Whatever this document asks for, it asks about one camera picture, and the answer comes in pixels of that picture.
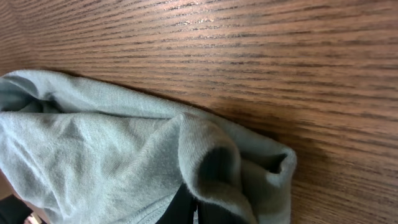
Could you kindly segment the light blue t-shirt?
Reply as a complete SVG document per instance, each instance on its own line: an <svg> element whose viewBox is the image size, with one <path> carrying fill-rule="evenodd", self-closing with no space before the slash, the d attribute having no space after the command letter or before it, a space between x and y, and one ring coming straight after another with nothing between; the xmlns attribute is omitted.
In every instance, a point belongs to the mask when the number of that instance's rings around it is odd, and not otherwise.
<svg viewBox="0 0 398 224"><path fill-rule="evenodd" d="M289 223L295 152L206 111L45 70L1 77L1 171L51 223L155 223L182 184Z"/></svg>

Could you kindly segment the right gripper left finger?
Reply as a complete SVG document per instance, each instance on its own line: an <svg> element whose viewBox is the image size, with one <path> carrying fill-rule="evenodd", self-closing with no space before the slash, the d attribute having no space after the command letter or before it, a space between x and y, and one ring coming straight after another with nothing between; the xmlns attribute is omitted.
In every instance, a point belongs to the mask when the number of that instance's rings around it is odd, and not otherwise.
<svg viewBox="0 0 398 224"><path fill-rule="evenodd" d="M196 209L196 200L187 185L182 184L156 224L193 224Z"/></svg>

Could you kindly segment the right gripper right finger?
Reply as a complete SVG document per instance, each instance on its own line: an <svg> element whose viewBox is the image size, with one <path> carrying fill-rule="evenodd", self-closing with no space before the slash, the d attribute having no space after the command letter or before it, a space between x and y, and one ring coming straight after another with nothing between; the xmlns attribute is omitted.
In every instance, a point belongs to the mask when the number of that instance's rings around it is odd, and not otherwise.
<svg viewBox="0 0 398 224"><path fill-rule="evenodd" d="M199 224L246 224L239 216L229 212L227 209L210 203L198 203Z"/></svg>

